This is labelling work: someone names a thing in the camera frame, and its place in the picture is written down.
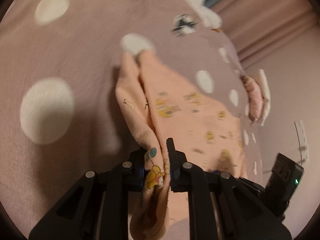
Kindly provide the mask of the peach cartoon print garment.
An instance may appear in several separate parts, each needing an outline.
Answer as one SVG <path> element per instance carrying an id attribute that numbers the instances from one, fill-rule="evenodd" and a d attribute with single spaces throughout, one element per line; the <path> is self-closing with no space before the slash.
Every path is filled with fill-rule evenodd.
<path id="1" fill-rule="evenodd" d="M 152 51 L 123 53 L 116 98 L 133 138 L 145 149 L 148 174 L 130 222 L 134 239 L 161 239 L 188 217 L 188 195 L 170 189 L 168 138 L 188 161 L 207 172 L 254 178 L 245 157 L 251 133 L 242 129 L 240 119 Z"/>

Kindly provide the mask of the white power strip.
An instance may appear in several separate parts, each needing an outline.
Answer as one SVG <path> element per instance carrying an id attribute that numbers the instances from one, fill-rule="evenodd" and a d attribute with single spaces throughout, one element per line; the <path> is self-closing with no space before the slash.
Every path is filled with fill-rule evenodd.
<path id="1" fill-rule="evenodd" d="M 306 132 L 302 120 L 295 121 L 295 128 L 299 144 L 298 150 L 300 152 L 299 163 L 302 165 L 309 162 L 308 142 L 306 139 Z"/>

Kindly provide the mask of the white folded cloth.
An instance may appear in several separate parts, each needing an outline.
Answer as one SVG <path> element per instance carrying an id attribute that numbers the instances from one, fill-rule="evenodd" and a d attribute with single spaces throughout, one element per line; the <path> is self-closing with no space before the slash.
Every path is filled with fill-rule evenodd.
<path id="1" fill-rule="evenodd" d="M 261 118 L 258 120 L 260 126 L 264 126 L 267 117 L 271 111 L 271 92 L 268 85 L 267 76 L 263 69 L 258 69 L 253 75 L 253 79 L 259 85 L 261 90 L 261 95 L 263 97 L 263 110 Z"/>

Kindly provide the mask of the mauve polka dot duvet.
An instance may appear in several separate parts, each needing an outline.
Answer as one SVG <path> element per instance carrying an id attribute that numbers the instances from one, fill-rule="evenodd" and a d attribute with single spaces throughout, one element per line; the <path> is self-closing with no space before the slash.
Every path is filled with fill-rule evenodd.
<path id="1" fill-rule="evenodd" d="M 262 181 L 257 129 L 231 40 L 185 0 L 14 0 L 1 21 L 1 204 L 28 237 L 88 170 L 141 146 L 116 98 L 123 53 L 152 51 L 251 133 L 245 155 Z"/>

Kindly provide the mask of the pink curtain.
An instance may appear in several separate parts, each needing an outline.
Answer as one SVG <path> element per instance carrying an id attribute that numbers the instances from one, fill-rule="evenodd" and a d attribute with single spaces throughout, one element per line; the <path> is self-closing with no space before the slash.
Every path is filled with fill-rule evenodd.
<path id="1" fill-rule="evenodd" d="M 221 16 L 243 68 L 319 23 L 308 0 L 220 0 L 211 9 Z"/>

